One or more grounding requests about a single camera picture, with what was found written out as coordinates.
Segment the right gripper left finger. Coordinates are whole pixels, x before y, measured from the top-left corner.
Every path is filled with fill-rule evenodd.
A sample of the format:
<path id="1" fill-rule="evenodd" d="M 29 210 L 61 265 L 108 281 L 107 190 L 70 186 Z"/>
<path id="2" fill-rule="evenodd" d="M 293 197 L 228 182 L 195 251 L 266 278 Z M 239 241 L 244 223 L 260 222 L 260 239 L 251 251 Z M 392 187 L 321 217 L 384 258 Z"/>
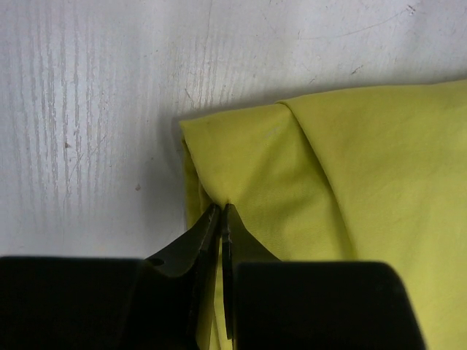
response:
<path id="1" fill-rule="evenodd" d="M 192 228 L 147 258 L 158 279 L 153 294 L 157 327 L 182 349 L 210 345 L 220 216 L 220 207 L 210 205 Z"/>

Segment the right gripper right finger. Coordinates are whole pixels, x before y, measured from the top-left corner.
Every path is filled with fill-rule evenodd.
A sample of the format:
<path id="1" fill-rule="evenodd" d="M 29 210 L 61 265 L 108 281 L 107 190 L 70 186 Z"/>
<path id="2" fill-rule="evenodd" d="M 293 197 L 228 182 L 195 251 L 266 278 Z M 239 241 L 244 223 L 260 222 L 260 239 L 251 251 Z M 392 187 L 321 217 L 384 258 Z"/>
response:
<path id="1" fill-rule="evenodd" d="M 280 262 L 245 227 L 235 205 L 225 205 L 220 232 L 222 238 L 223 308 L 228 340 L 234 339 L 234 272 L 240 263 Z"/>

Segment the yellow-green trousers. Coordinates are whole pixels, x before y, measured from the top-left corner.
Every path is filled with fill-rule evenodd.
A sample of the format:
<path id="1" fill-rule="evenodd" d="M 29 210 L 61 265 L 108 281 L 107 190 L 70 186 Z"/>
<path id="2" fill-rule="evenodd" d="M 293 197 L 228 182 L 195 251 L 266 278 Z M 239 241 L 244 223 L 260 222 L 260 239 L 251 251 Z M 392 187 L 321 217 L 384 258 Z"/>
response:
<path id="1" fill-rule="evenodd" d="M 376 260 L 429 349 L 466 347 L 466 82 L 360 87 L 180 124 L 186 217 L 235 205 L 284 260 Z"/>

